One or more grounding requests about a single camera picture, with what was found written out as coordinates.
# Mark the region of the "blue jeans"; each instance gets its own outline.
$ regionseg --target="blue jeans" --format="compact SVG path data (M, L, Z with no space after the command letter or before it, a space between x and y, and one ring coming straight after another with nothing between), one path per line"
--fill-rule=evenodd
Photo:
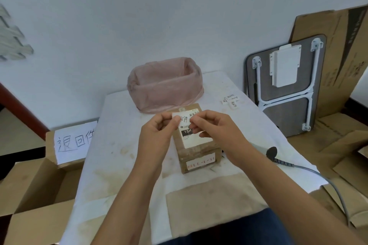
M270 209L226 224L203 229L160 245L196 244L294 244L280 219Z

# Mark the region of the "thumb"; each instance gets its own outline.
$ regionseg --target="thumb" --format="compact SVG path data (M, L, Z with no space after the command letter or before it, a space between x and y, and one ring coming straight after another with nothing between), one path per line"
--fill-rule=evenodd
M213 125L211 123L209 123L207 120L203 119L202 117L199 116L193 116L191 121L197 125L200 129L206 131L209 135L212 134L212 132L214 131L216 125Z
M172 136L173 132L178 128L180 124L180 116L174 116L170 122L168 123L168 125L163 128L162 131L165 132L165 134L168 134L169 136Z

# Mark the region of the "forearm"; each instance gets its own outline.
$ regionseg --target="forearm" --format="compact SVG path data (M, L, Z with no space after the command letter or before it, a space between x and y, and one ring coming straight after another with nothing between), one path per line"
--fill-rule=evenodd
M251 144L239 154L241 169L297 244L364 244Z
M138 244L156 177L134 167L111 205L91 245Z

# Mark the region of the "person's left hand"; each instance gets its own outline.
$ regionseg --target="person's left hand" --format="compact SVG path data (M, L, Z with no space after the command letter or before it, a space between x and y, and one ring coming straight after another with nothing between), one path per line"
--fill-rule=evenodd
M144 124L140 130L138 154L134 166L158 177L163 159L168 152L171 136L179 124L180 116L172 118L170 112L156 114Z

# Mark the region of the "red wooden trim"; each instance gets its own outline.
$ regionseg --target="red wooden trim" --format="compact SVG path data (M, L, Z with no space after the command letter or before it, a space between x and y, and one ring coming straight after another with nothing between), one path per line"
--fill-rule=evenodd
M10 91L1 83L0 104L7 108L37 135L39 135L40 138L46 140L46 132L48 132L49 129L41 121L39 121L21 102L19 102L18 99L16 99L13 94L11 94Z

